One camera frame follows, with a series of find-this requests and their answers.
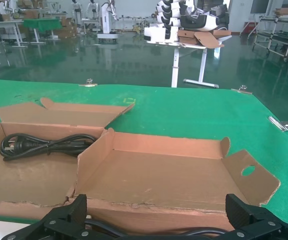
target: cardboard box flap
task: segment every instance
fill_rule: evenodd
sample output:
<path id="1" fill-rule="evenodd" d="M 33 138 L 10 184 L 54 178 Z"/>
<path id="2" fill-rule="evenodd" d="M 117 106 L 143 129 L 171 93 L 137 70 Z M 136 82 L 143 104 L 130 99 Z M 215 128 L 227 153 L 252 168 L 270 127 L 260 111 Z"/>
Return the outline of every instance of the cardboard box flap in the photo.
<path id="1" fill-rule="evenodd" d="M 134 105 L 109 106 L 55 103 L 42 98 L 44 107 L 33 102 L 0 107 L 0 119 L 9 123 L 57 124 L 104 128 Z"/>
<path id="2" fill-rule="evenodd" d="M 208 31 L 197 31 L 194 33 L 194 36 L 203 46 L 206 46 L 209 49 L 220 47 L 219 41 Z"/>
<path id="3" fill-rule="evenodd" d="M 228 156 L 222 162 L 251 205 L 267 204 L 281 185 L 246 150 Z"/>

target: green table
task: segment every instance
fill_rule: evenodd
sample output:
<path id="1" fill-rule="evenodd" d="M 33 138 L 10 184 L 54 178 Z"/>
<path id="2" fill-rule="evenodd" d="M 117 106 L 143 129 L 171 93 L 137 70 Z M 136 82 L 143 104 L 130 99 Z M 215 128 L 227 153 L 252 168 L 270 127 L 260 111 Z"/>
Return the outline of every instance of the green table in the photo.
<path id="1" fill-rule="evenodd" d="M 281 132 L 268 121 L 273 114 L 255 96 L 226 89 L 81 87 L 0 80 L 0 106 L 39 103 L 41 97 L 81 104 L 135 103 L 130 112 L 109 125 L 118 132 L 215 140 L 229 137 L 229 154 L 247 149 L 281 181 L 265 207 L 288 223 L 288 132 Z"/>
<path id="2" fill-rule="evenodd" d="M 45 42 L 39 41 L 39 32 L 45 31 L 51 31 L 51 40 L 58 40 L 54 38 L 53 30 L 62 28 L 60 20 L 57 18 L 24 19 L 23 26 L 27 28 L 32 28 L 34 30 L 36 41 L 30 42 L 31 44 L 45 44 Z"/>

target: white machine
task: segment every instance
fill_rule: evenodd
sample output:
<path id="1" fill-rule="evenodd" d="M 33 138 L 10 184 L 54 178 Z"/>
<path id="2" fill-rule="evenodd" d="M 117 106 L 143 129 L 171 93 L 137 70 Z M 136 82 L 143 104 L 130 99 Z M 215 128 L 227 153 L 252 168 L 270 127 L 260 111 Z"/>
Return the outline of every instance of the white machine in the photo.
<path id="1" fill-rule="evenodd" d="M 98 2 L 95 2 L 94 0 L 90 0 L 90 3 L 87 6 L 86 10 L 86 17 L 89 19 L 98 19 L 100 14 L 100 5 Z"/>
<path id="2" fill-rule="evenodd" d="M 82 18 L 83 18 L 83 11 L 82 11 L 82 4 L 77 2 L 76 0 L 72 0 L 72 16 L 77 25 L 82 24 Z"/>
<path id="3" fill-rule="evenodd" d="M 110 14 L 112 14 L 112 17 L 115 20 L 118 19 L 116 16 L 115 0 L 109 0 L 109 2 L 104 3 L 101 7 L 103 33 L 97 34 L 99 40 L 113 39 L 116 41 L 119 38 L 119 35 L 116 32 L 111 31 Z"/>

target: green epoxy floor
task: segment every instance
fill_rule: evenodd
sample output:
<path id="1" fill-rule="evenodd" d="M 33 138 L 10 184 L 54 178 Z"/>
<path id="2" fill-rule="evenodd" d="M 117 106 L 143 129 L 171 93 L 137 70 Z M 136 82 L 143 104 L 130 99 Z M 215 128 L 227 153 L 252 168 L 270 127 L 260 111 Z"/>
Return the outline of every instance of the green epoxy floor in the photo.
<path id="1" fill-rule="evenodd" d="M 233 36 L 224 43 L 219 58 L 209 50 L 204 81 L 221 89 L 246 85 L 280 120 L 288 120 L 288 63 L 275 54 L 267 58 L 260 47 L 252 52 L 252 43 Z M 134 33 L 122 34 L 118 44 L 97 45 L 94 35 L 5 49 L 0 44 L 0 79 L 4 80 L 84 84 L 93 79 L 99 85 L 171 86 L 174 48 L 147 44 Z M 198 51 L 180 59 L 178 87 L 199 88 L 182 79 L 198 79 L 201 56 Z"/>

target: cardboard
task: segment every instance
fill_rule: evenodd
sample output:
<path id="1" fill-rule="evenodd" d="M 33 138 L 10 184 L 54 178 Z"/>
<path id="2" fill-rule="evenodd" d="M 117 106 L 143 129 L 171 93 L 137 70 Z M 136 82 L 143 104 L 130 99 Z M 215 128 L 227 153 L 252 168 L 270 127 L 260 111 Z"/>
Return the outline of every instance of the cardboard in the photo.
<path id="1" fill-rule="evenodd" d="M 39 18 L 39 11 L 38 10 L 25 10 L 24 13 L 24 19 L 38 19 Z"/>
<path id="2" fill-rule="evenodd" d="M 274 13 L 275 13 L 276 16 L 288 15 L 288 7 L 276 8 Z"/>
<path id="3" fill-rule="evenodd" d="M 0 144 L 14 133 L 48 140 L 73 134 L 99 138 L 105 123 L 132 108 L 55 103 L 48 98 L 42 98 L 41 103 L 44 107 L 33 102 L 1 107 Z M 77 167 L 76 157 L 61 153 L 10 162 L 4 162 L 0 155 L 0 216 L 41 219 L 52 208 L 63 206 L 73 196 Z"/>
<path id="4" fill-rule="evenodd" d="M 267 203 L 280 182 L 230 140 L 171 138 L 106 131 L 78 156 L 74 197 L 87 195 L 93 218 L 134 234 L 171 234 L 230 226 L 226 194 Z M 242 172 L 255 170 L 248 176 Z"/>
<path id="5" fill-rule="evenodd" d="M 18 0 L 17 6 L 21 9 L 32 9 L 33 3 L 31 0 Z"/>
<path id="6" fill-rule="evenodd" d="M 9 22 L 12 21 L 11 15 L 8 14 L 2 14 L 3 22 Z"/>
<path id="7" fill-rule="evenodd" d="M 179 42 L 182 43 L 182 44 L 193 44 L 193 45 L 200 44 L 200 41 L 197 40 L 195 37 L 194 38 L 189 38 L 189 37 L 180 36 L 179 37 Z"/>
<path id="8" fill-rule="evenodd" d="M 198 44 L 208 49 L 221 48 L 224 45 L 217 40 L 232 35 L 229 30 L 214 30 L 212 32 L 178 30 L 179 42 L 183 44 Z"/>
<path id="9" fill-rule="evenodd" d="M 232 35 L 232 31 L 230 30 L 213 30 L 211 33 L 216 39 Z"/>

